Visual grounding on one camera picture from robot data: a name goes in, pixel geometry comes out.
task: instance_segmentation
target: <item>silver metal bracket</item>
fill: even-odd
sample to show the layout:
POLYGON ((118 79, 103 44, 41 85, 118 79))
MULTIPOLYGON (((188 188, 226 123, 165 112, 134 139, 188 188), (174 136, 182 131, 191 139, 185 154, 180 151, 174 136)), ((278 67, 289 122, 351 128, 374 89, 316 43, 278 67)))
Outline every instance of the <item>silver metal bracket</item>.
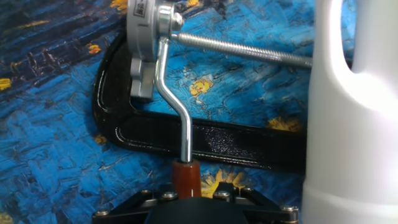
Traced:
POLYGON ((129 0, 127 41, 132 53, 131 96, 152 98, 157 59, 157 7, 161 0, 129 0))

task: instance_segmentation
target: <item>metal screw rod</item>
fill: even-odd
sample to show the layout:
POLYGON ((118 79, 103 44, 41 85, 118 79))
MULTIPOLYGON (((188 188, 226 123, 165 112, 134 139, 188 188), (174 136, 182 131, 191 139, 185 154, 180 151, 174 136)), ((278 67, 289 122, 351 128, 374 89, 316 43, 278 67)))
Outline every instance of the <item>metal screw rod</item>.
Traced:
POLYGON ((164 100, 181 117, 181 161, 192 162, 192 118, 185 105, 171 92, 165 82, 169 48, 170 40, 166 37, 161 37, 159 39, 158 58, 155 68, 155 85, 164 100))
POLYGON ((222 54, 235 55, 261 62, 274 62, 309 69, 312 67, 312 58, 310 57, 234 44, 186 33, 172 34, 171 39, 176 40, 183 45, 199 47, 222 54))

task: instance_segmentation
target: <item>metal clamp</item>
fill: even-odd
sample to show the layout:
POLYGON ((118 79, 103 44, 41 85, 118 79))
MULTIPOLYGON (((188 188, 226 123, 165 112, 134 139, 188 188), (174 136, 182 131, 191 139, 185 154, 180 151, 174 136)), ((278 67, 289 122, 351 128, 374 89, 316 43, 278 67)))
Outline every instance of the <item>metal clamp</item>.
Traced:
POLYGON ((174 3, 160 0, 129 0, 127 39, 132 52, 131 96, 152 98, 154 83, 160 95, 180 115, 182 121, 181 161, 192 161, 192 118, 185 105, 167 88, 165 74, 170 40, 263 62, 275 62, 311 68, 312 58, 233 44, 190 34, 172 34, 180 30, 183 18, 174 12, 174 3))

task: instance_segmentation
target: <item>textured black coating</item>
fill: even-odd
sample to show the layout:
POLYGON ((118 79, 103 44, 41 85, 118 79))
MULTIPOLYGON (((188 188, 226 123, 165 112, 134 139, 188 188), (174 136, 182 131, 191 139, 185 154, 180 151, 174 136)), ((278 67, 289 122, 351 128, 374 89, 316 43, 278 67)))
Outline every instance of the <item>textured black coating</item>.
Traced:
MULTIPOLYGON (((140 111, 130 97, 131 54, 126 33, 105 53, 93 97, 96 124, 113 144, 134 151, 180 155, 177 116, 140 111)), ((267 170, 305 173, 306 135, 193 119, 193 157, 267 170)))

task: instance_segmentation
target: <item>metal nut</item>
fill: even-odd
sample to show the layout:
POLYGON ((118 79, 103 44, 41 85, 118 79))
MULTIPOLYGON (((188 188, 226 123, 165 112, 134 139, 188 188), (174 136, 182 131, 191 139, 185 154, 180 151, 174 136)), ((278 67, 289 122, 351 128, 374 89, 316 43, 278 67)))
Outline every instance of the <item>metal nut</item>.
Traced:
POLYGON ((95 213, 96 216, 105 216, 105 215, 109 215, 110 211, 108 210, 101 210, 101 211, 97 211, 95 213))
POLYGON ((162 195, 163 199, 171 200, 177 198, 177 193, 175 192, 166 192, 162 195))

